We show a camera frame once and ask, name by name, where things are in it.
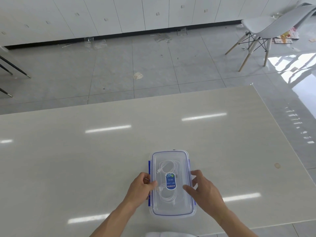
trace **transparent plastic lid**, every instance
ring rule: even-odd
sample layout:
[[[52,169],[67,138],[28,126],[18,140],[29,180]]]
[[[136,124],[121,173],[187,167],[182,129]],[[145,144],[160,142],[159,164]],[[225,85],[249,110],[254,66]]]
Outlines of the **transparent plastic lid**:
[[[186,151],[153,153],[150,178],[158,182],[150,195],[151,214],[164,218],[183,218],[195,214],[195,202],[182,188],[184,184],[192,186],[189,155]]]

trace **right hand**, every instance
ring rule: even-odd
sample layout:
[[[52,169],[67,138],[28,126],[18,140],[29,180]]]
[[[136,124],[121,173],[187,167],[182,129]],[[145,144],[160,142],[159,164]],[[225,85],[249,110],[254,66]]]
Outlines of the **right hand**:
[[[191,174],[196,176],[192,180],[193,187],[195,187],[196,184],[198,187],[195,190],[191,186],[184,185],[183,189],[193,197],[199,207],[221,225],[224,216],[228,212],[228,208],[219,190],[212,182],[203,176],[200,170],[193,170]]]

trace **white cloth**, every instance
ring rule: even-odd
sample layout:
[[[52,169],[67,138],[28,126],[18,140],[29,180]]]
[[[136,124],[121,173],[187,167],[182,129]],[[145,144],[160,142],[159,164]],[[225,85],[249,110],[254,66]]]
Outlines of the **white cloth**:
[[[144,237],[196,237],[194,235],[176,233],[176,232],[150,232],[147,233]]]

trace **blue label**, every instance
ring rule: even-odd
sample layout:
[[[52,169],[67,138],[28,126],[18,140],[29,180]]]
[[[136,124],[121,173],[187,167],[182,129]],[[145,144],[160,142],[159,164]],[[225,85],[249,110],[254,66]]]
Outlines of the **blue label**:
[[[176,175],[174,173],[166,174],[166,188],[168,190],[174,190],[177,187]]]

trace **coiled charging cable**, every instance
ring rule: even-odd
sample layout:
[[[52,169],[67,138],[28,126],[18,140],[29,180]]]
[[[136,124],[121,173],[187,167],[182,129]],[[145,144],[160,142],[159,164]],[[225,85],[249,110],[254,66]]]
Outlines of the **coiled charging cable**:
[[[169,171],[164,171],[163,168],[164,168],[168,163],[173,163],[173,167],[172,167],[171,170],[169,170]],[[156,171],[156,173],[157,173],[157,174],[160,173],[160,172],[164,173],[164,175],[162,175],[162,174],[160,175],[161,183],[162,183],[162,176],[164,176],[164,178],[165,178],[165,174],[167,174],[167,173],[174,173],[174,174],[176,175],[175,177],[177,178],[177,175],[178,175],[178,171],[177,171],[177,169],[178,169],[178,164],[180,165],[180,162],[177,161],[177,160],[164,160],[164,161],[160,162],[160,164],[159,164],[159,169]],[[170,197],[163,197],[163,196],[161,195],[161,192],[162,192],[162,190],[163,190],[164,188],[167,188],[167,187],[166,187],[166,184],[162,184],[161,186],[159,186],[159,187],[156,188],[156,191],[159,192],[160,199],[161,199],[163,202],[172,203],[172,205],[174,205],[174,204],[175,204],[175,199],[177,198],[177,189],[170,190],[170,191],[173,191],[172,196],[170,196]]]

